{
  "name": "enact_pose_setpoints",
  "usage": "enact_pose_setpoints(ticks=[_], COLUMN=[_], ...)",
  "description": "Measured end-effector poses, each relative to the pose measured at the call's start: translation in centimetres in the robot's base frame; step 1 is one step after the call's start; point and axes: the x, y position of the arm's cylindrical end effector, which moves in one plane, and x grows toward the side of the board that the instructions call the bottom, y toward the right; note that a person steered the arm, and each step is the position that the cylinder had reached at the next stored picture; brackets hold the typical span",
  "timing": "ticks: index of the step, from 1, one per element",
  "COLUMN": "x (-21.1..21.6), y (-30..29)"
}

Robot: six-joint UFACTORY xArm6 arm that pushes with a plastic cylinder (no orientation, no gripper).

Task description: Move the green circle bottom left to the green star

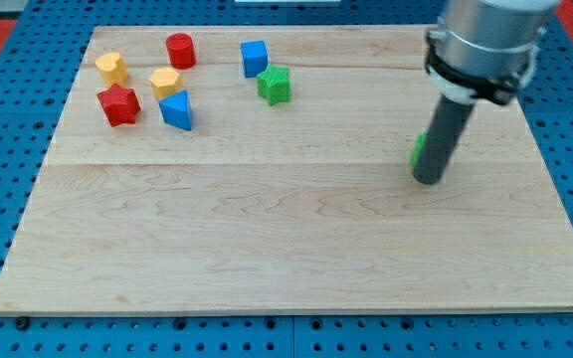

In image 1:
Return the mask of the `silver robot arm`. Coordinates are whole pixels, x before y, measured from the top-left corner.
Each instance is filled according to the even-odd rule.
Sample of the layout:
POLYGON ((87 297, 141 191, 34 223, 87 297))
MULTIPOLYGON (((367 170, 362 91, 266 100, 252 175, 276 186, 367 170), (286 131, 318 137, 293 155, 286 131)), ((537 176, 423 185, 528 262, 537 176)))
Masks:
POLYGON ((558 0, 449 0, 426 32, 430 81, 459 104, 506 105, 532 81, 558 0))

